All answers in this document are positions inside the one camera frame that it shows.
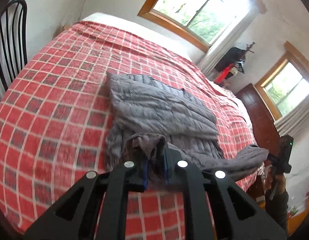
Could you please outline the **dark grey sleeve forearm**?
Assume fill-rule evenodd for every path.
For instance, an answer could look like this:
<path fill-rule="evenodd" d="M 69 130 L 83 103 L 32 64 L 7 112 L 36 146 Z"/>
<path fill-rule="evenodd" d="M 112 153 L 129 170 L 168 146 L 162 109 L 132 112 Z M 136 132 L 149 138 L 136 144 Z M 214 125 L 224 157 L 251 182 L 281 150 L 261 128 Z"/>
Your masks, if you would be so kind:
<path fill-rule="evenodd" d="M 287 230 L 287 207 L 288 207 L 288 193 L 284 191 L 283 193 L 274 194 L 273 198 L 270 199 L 271 191 L 267 190 L 265 194 L 265 210 L 274 219 L 279 226 L 283 228 L 286 235 L 288 235 Z"/>

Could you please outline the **person's right hand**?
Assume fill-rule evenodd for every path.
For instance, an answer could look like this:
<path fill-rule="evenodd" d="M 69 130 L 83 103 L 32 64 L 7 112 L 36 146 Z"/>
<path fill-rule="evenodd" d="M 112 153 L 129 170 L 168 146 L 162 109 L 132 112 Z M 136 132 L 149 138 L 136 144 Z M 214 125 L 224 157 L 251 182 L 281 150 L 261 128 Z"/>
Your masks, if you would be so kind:
<path fill-rule="evenodd" d="M 286 178 L 283 173 L 273 173 L 273 167 L 270 166 L 267 170 L 264 189 L 265 191 L 272 191 L 277 185 L 274 194 L 283 194 L 286 191 Z"/>

